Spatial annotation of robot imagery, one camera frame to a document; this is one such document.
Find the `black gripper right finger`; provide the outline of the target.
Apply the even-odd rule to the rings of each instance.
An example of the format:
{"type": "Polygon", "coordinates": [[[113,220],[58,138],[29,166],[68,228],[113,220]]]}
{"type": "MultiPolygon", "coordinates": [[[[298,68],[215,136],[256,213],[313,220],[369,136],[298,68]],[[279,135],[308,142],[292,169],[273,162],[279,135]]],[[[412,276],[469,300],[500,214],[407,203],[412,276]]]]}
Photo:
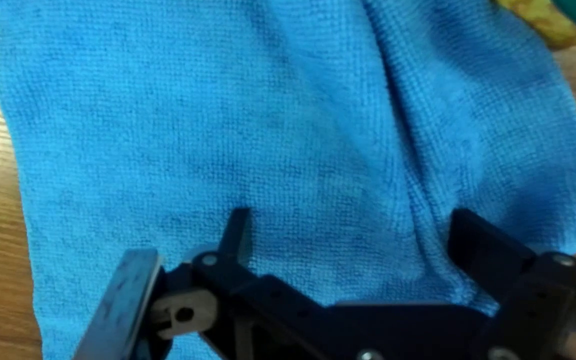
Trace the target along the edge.
{"type": "Polygon", "coordinates": [[[474,346],[482,360],[571,360],[576,256],[534,252],[466,208],[452,213],[448,256],[497,302],[474,346]]]}

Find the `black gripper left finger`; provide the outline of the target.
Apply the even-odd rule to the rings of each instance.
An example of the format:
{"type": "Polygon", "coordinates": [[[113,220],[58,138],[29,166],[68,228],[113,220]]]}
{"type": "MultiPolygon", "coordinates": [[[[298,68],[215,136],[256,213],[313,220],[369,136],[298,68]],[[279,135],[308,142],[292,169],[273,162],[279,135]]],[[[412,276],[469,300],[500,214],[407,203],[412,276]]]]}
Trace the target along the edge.
{"type": "Polygon", "coordinates": [[[148,313],[158,358],[175,339],[198,334],[223,360],[316,360],[304,342],[313,302],[284,280],[246,268],[250,231],[250,211],[236,208],[215,250],[162,274],[148,313]]]}

